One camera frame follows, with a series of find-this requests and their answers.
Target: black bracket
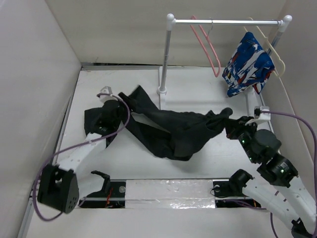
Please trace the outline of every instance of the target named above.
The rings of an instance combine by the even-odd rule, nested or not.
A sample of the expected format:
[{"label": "black bracket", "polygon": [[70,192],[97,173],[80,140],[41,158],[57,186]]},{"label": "black bracket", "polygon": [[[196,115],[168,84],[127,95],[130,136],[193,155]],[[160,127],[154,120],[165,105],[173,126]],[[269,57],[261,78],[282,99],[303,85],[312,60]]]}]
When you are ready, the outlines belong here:
[{"label": "black bracket", "polygon": [[239,119],[225,119],[224,125],[227,134],[227,138],[230,140],[237,140],[242,134],[247,134],[252,137],[257,131],[258,125],[253,123],[246,125],[246,123],[254,119],[254,117],[240,117]]},{"label": "black bracket", "polygon": [[[105,180],[101,190],[96,193],[99,194],[99,196],[108,196],[109,193],[112,192],[112,189],[115,188],[114,184],[110,182],[110,176],[99,171],[92,171],[91,173],[101,176]],[[119,191],[122,189],[118,188],[113,190],[113,195],[117,196],[117,193],[121,194]],[[41,175],[37,198],[38,202],[68,214],[74,210],[78,199],[79,189],[74,171],[62,170],[58,165],[46,165]]]},{"label": "black bracket", "polygon": [[87,196],[91,198],[79,201],[81,208],[124,208],[125,207],[125,190],[126,181],[111,181],[109,191],[107,193],[98,191],[93,192]]},{"label": "black bracket", "polygon": [[228,180],[214,180],[213,190],[217,198],[243,197],[242,188],[253,177],[244,170],[238,170]]},{"label": "black bracket", "polygon": [[293,228],[292,228],[292,235],[294,238],[311,238],[312,234],[309,234],[302,222],[301,219],[297,221],[292,221]]},{"label": "black bracket", "polygon": [[271,185],[282,187],[290,187],[289,182],[298,175],[293,164],[278,153],[268,163],[262,163],[257,171]]}]

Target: white floor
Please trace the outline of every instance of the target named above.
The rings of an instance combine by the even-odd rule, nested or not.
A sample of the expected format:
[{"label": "white floor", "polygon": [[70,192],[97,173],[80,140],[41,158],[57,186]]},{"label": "white floor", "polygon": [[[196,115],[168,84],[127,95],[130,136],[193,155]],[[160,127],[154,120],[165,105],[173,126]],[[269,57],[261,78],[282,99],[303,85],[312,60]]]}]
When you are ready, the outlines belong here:
[{"label": "white floor", "polygon": [[[122,91],[128,95],[140,84],[158,105],[158,76],[157,69],[81,71],[61,148],[85,139],[84,111],[102,106],[96,94],[103,87],[111,86],[114,94]],[[247,114],[245,96],[227,98],[225,81],[221,76],[215,78],[209,68],[173,67],[167,72],[166,86],[168,110],[205,114],[209,110],[220,113],[230,107],[233,109],[232,118]],[[58,160],[69,153],[61,154]],[[154,157],[128,130],[123,130],[94,161],[87,171],[98,166],[112,179],[228,178],[238,169],[256,176],[258,167],[249,162],[238,141],[226,138],[225,131],[212,138],[190,161],[182,162]]]},{"label": "white floor", "polygon": [[[47,217],[51,208],[40,207]],[[291,238],[273,218],[279,238]],[[75,209],[56,221],[33,215],[26,238],[274,238],[269,212],[248,208]]]}]

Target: hanging garment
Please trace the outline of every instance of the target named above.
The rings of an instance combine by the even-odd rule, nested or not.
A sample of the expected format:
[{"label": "hanging garment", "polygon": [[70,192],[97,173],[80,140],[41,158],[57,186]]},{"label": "hanging garment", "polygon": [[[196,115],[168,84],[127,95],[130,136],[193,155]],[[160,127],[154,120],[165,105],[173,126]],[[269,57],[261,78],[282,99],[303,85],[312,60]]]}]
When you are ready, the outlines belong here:
[{"label": "hanging garment", "polygon": [[274,68],[269,55],[254,35],[247,32],[222,74],[229,86],[227,95],[237,95],[249,86],[260,94]]},{"label": "hanging garment", "polygon": [[[123,93],[120,93],[119,96],[127,103],[132,112],[126,128],[155,156],[171,160],[188,161],[211,138],[223,131],[224,120],[232,114],[230,108],[225,108],[218,115],[212,111],[203,115],[194,112],[178,113],[159,110],[141,86],[138,86],[129,96]],[[118,120],[125,123],[127,111],[122,103],[107,101],[102,108],[85,111],[85,124],[94,124],[92,123],[92,113],[95,115],[108,114],[110,107],[112,110],[115,108],[115,112],[112,112],[114,116],[112,121],[115,124]],[[133,114],[145,115],[162,129],[135,121]],[[85,127],[86,134],[90,132],[91,128],[91,126]]]}]

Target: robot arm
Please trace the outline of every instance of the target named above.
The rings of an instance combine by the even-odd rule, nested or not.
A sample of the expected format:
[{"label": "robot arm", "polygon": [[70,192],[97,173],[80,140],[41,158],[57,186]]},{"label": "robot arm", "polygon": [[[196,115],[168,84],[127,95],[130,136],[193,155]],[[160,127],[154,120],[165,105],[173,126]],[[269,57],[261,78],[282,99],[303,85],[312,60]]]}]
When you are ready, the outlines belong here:
[{"label": "robot arm", "polygon": [[294,237],[311,237],[316,227],[314,199],[306,190],[292,163],[278,153],[281,142],[269,130],[256,130],[259,122],[256,118],[248,119],[247,117],[237,121],[229,119],[226,125],[227,137],[239,140],[250,162],[260,164],[257,169],[260,175],[273,185],[286,201],[280,200],[257,184],[256,180],[243,170],[236,172],[229,179],[229,186],[225,186],[226,189],[229,187],[233,194],[243,193],[258,201],[290,228]]},{"label": "robot arm", "polygon": [[[100,138],[97,133],[88,134],[85,141]],[[110,176],[99,171],[83,172],[90,160],[106,148],[106,140],[99,140],[76,148],[59,165],[47,165],[39,187],[38,201],[66,214],[70,213],[79,199],[96,191],[105,194],[110,189]]]}]

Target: metal frame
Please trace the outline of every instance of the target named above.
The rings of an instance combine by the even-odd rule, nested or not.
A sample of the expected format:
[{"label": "metal frame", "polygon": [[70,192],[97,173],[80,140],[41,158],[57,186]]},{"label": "metal frame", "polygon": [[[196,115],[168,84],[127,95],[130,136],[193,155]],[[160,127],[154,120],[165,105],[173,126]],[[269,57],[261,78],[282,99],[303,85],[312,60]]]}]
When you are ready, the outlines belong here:
[{"label": "metal frame", "polygon": [[167,93],[167,89],[165,87],[166,83],[166,72],[167,72],[167,63],[168,63],[168,52],[169,52],[169,44],[170,37],[173,26],[176,24],[182,25],[227,25],[227,26],[278,26],[278,31],[276,36],[272,41],[272,46],[275,47],[282,36],[283,32],[285,32],[288,24],[292,21],[292,16],[286,15],[283,20],[271,20],[271,21],[253,21],[253,20],[179,20],[175,19],[173,14],[168,14],[167,17],[167,26],[166,26],[166,40],[165,40],[165,49],[164,49],[164,61],[162,66],[162,76],[160,81],[160,86],[158,88],[158,94],[164,98],[164,95]]}]

